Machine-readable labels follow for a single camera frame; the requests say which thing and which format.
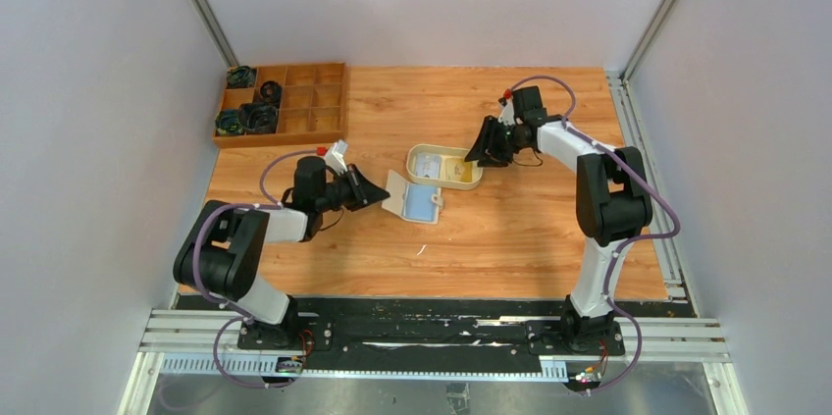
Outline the blue VIP card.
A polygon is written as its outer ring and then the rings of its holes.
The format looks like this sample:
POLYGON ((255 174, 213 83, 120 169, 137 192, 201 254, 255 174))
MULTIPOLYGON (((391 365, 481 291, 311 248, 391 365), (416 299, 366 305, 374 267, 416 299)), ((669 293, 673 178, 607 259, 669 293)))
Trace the blue VIP card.
POLYGON ((437 191, 438 189, 431 185, 413 183, 408 186, 402 217, 418 223, 432 223, 438 210, 434 201, 437 191))

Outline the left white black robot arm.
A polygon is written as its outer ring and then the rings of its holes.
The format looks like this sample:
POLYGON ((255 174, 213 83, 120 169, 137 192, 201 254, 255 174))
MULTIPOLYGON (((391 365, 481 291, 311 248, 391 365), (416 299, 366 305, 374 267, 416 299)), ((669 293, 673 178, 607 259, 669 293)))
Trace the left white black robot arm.
POLYGON ((353 164, 335 167, 303 152, 282 199, 265 203, 207 201, 176 255, 173 278, 206 300, 232 309, 277 349, 293 347, 301 329, 297 301, 258 274, 269 236, 307 242, 329 212, 354 212, 390 198, 353 164))

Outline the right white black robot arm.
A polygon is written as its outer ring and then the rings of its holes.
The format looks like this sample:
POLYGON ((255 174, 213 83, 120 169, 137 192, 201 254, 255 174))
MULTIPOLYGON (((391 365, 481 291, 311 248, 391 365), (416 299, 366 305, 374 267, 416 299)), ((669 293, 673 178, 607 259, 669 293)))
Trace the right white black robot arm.
POLYGON ((576 218, 586 241, 578 282, 560 318, 560 339, 573 353, 585 353, 610 333, 612 295, 619 260, 631 238, 652 220, 644 164, 635 147, 614 148, 551 115, 536 86, 508 89, 499 116, 486 116, 465 159, 482 168, 505 168, 530 149, 567 167, 576 178, 576 218))

